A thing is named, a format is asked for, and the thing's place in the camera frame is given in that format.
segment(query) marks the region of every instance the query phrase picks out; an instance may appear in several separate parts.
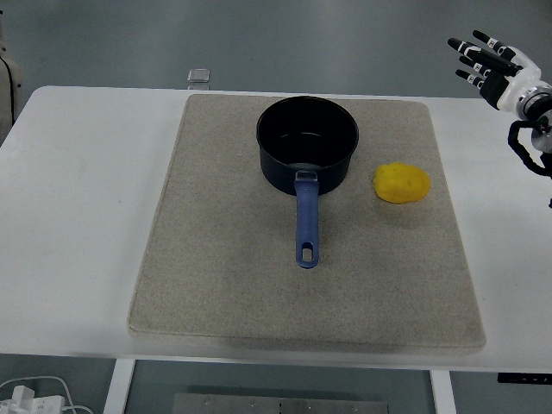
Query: handle hole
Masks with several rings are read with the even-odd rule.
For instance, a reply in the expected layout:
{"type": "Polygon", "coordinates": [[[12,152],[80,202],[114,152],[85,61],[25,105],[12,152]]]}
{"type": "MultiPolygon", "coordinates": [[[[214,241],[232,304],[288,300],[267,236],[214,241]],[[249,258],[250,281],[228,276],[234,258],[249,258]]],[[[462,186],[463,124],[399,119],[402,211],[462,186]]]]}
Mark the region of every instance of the handle hole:
{"type": "Polygon", "coordinates": [[[314,246],[312,246],[312,243],[306,242],[303,243],[303,246],[301,247],[303,249],[303,261],[312,261],[314,259],[314,246]]]}

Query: robot finger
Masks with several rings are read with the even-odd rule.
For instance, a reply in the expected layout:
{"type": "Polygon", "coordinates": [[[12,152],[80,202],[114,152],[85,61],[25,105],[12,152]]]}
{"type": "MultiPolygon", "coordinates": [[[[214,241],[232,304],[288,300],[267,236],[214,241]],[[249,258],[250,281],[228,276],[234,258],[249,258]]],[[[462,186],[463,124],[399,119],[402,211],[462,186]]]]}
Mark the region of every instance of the robot finger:
{"type": "Polygon", "coordinates": [[[448,45],[474,62],[485,65],[505,76],[516,76],[523,69],[521,66],[515,65],[494,53],[482,50],[469,41],[459,41],[451,38],[448,39],[448,45]]]}
{"type": "Polygon", "coordinates": [[[467,58],[464,55],[460,57],[460,62],[463,63],[464,65],[467,65],[473,68],[483,78],[486,78],[487,76],[489,76],[489,73],[491,72],[491,69],[489,69],[488,67],[483,66],[481,63],[474,62],[473,60],[467,58]]]}
{"type": "Polygon", "coordinates": [[[469,84],[476,86],[477,89],[481,89],[483,83],[485,82],[483,78],[480,78],[479,76],[474,76],[466,71],[462,71],[462,69],[458,69],[456,71],[456,76],[465,79],[469,84]]]}
{"type": "Polygon", "coordinates": [[[475,39],[486,43],[487,46],[494,50],[503,59],[511,60],[511,58],[516,55],[516,53],[504,43],[493,39],[491,36],[488,36],[487,34],[480,32],[479,30],[474,30],[473,35],[475,39]]]}

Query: white cable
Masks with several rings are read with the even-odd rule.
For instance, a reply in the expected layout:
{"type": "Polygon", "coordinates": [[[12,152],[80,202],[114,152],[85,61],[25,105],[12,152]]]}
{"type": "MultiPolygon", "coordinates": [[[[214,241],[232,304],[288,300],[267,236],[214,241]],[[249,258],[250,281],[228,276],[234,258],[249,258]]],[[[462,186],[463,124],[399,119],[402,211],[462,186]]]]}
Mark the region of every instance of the white cable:
{"type": "Polygon", "coordinates": [[[94,414],[94,412],[90,408],[84,407],[83,405],[71,405],[71,406],[63,407],[61,410],[62,411],[72,410],[73,412],[75,412],[75,410],[84,410],[90,414],[94,414]]]}
{"type": "Polygon", "coordinates": [[[77,412],[75,411],[75,408],[77,408],[77,409],[80,409],[80,410],[88,411],[91,414],[94,414],[92,412],[92,410],[88,407],[84,407],[83,405],[73,405],[72,398],[71,398],[71,393],[69,393],[69,387],[67,386],[67,383],[63,379],[61,379],[60,377],[53,377],[53,376],[50,376],[50,375],[45,375],[45,376],[40,376],[40,377],[21,377],[21,378],[8,379],[7,381],[4,381],[2,384],[0,384],[0,388],[2,388],[3,386],[9,384],[10,382],[29,381],[29,380],[57,380],[57,381],[59,381],[66,390],[67,401],[69,402],[69,405],[67,407],[63,407],[63,410],[72,410],[72,414],[77,414],[77,412]]]}

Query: black cable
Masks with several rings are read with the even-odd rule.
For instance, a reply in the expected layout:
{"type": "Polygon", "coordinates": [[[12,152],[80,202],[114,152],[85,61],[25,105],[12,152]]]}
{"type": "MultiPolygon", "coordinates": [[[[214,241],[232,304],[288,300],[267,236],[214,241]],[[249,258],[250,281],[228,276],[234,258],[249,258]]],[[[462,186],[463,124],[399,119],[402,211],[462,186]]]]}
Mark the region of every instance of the black cable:
{"type": "Polygon", "coordinates": [[[519,142],[518,135],[521,128],[532,128],[541,132],[549,132],[546,129],[549,129],[550,126],[547,121],[515,121],[510,126],[510,132],[508,134],[508,145],[513,149],[514,153],[521,159],[524,165],[529,168],[532,172],[543,177],[552,178],[552,169],[539,166],[531,158],[529,152],[525,147],[519,142]]]}
{"type": "Polygon", "coordinates": [[[11,99],[11,126],[13,127],[16,123],[16,91],[14,90],[14,79],[11,76],[11,70],[9,69],[8,63],[0,56],[0,60],[6,65],[8,70],[9,77],[9,97],[11,99]]]}

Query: beige mat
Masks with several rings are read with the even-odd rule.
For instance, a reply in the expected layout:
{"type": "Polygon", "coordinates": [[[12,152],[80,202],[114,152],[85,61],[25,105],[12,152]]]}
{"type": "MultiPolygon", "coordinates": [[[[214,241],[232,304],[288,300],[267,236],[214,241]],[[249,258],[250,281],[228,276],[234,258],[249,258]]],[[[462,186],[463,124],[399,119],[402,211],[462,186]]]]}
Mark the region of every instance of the beige mat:
{"type": "Polygon", "coordinates": [[[470,353],[485,343],[430,114],[336,100],[357,121],[348,176],[319,198],[320,262],[295,262],[296,199],[260,170],[255,126],[276,97],[194,95],[129,313],[131,333],[254,348],[470,353]],[[420,166],[430,194],[381,201],[371,179],[420,166]]]}

